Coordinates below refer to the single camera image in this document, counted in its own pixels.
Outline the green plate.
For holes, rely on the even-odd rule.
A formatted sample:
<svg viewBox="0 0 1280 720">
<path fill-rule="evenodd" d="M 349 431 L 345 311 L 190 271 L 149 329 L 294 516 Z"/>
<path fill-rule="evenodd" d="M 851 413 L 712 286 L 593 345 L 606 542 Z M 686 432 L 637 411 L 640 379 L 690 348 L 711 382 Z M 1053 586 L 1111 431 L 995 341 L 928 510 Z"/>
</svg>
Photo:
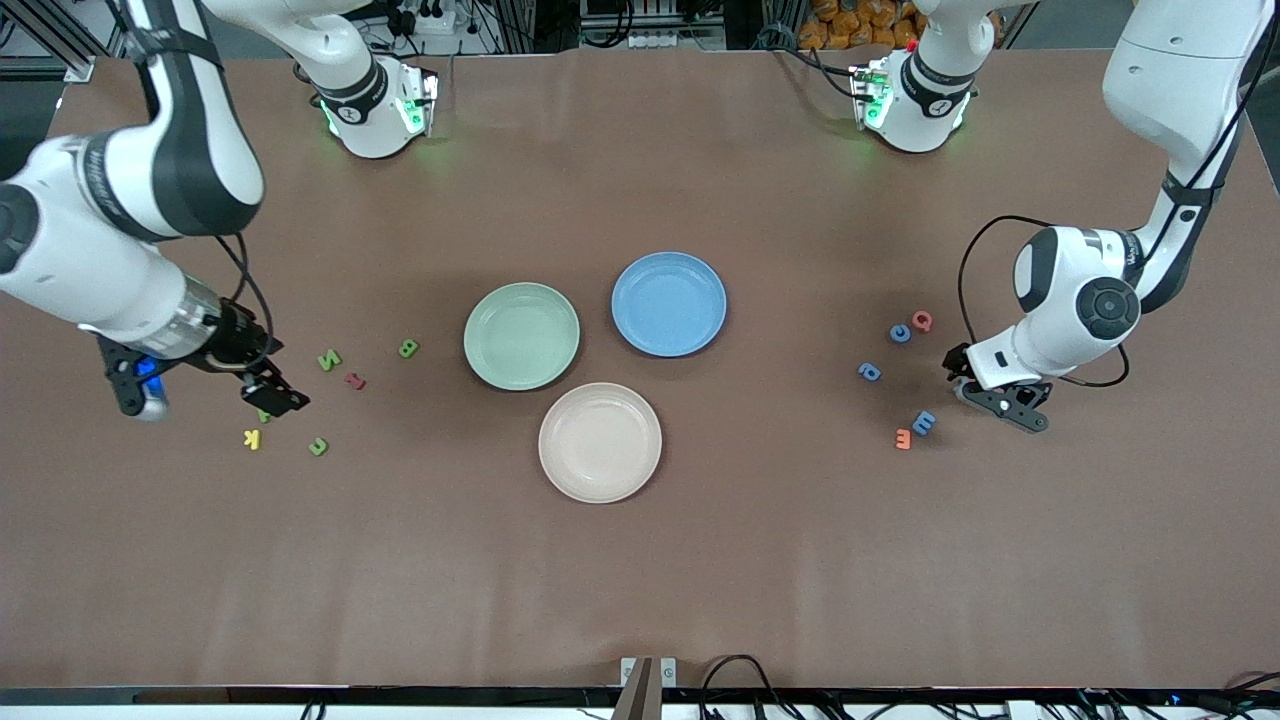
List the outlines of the green plate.
<svg viewBox="0 0 1280 720">
<path fill-rule="evenodd" d="M 534 282 L 493 290 L 463 329 L 470 369 L 486 384 L 512 392 L 556 382 L 573 364 L 580 343 L 575 306 L 558 290 Z"/>
</svg>

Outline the beige plate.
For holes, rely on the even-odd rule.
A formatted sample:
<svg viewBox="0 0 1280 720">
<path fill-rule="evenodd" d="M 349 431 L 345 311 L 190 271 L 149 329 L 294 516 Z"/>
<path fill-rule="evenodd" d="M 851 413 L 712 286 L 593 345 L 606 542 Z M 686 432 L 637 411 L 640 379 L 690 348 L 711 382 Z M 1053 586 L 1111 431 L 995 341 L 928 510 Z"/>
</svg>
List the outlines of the beige plate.
<svg viewBox="0 0 1280 720">
<path fill-rule="evenodd" d="M 636 495 L 660 462 L 655 409 L 626 386 L 576 387 L 548 409 L 538 433 L 547 479 L 581 503 L 617 503 Z"/>
</svg>

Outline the blue plate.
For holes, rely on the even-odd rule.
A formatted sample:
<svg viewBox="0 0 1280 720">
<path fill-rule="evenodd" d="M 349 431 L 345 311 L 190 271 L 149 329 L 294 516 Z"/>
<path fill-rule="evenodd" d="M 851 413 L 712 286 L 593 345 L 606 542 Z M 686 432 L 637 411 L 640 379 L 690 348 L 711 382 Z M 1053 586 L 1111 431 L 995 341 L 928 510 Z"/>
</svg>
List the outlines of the blue plate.
<svg viewBox="0 0 1280 720">
<path fill-rule="evenodd" d="M 700 352 L 728 318 L 728 293 L 716 269 L 687 252 L 664 251 L 626 266 L 611 293 L 621 337 L 654 357 Z"/>
</svg>

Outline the bag of orange items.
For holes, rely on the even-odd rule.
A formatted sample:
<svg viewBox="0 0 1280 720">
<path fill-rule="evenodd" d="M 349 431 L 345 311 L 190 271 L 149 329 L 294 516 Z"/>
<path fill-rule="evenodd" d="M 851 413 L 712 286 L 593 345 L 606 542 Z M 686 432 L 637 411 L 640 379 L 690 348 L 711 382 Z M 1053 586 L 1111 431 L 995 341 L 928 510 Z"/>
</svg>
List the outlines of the bag of orange items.
<svg viewBox="0 0 1280 720">
<path fill-rule="evenodd" d="M 801 50 L 906 49 L 927 23 L 928 15 L 913 0 L 808 0 L 795 38 Z"/>
</svg>

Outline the white power strip with plugs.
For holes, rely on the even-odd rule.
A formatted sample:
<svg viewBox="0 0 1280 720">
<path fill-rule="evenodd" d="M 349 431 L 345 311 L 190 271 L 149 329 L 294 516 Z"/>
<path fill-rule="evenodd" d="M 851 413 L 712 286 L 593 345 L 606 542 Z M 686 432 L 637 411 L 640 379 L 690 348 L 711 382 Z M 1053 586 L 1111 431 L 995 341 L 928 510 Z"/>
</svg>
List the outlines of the white power strip with plugs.
<svg viewBox="0 0 1280 720">
<path fill-rule="evenodd" d="M 458 12 L 452 0 L 384 0 L 387 27 L 394 37 L 453 35 Z"/>
</svg>

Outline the brown table cover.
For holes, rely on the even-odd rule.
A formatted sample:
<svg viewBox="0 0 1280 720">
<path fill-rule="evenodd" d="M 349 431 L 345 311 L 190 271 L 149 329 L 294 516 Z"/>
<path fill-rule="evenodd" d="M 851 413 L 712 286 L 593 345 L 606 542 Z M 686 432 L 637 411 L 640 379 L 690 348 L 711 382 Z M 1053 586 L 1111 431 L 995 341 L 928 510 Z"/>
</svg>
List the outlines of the brown table cover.
<svg viewBox="0 0 1280 720">
<path fill-rule="evenodd" d="M 1146 222 L 1165 158 L 1106 110 L 1106 63 L 997 54 L 965 126 L 913 156 L 786 56 L 463 56 L 436 133 L 380 161 L 329 136 L 288 61 L 229 63 L 266 177 L 251 269 L 311 404 L 251 451 L 236 382 L 178 368 L 164 421 L 124 418 L 88 336 L 0 295 L 0 685 L 591 685 L 641 653 L 684 682 L 750 653 L 827 687 L 1280 670 L 1280 199 L 1252 136 L 1121 386 L 1057 386 L 1033 436 L 940 365 L 988 219 Z M 611 314 L 664 251 L 728 293 L 685 357 Z M 463 352 L 475 305 L 518 282 L 581 323 L 525 392 Z M 538 456 L 553 402 L 598 382 L 663 430 L 652 479 L 605 505 Z"/>
</svg>

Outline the aluminium frame post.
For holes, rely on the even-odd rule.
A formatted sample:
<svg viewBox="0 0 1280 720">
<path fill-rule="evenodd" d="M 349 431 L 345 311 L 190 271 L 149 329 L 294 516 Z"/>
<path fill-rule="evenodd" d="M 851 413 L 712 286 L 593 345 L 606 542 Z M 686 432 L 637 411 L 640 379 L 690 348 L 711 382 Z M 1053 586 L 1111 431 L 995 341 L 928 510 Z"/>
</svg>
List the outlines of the aluminium frame post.
<svg viewBox="0 0 1280 720">
<path fill-rule="evenodd" d="M 115 0 L 0 0 L 0 79 L 90 82 L 120 56 Z"/>
</svg>

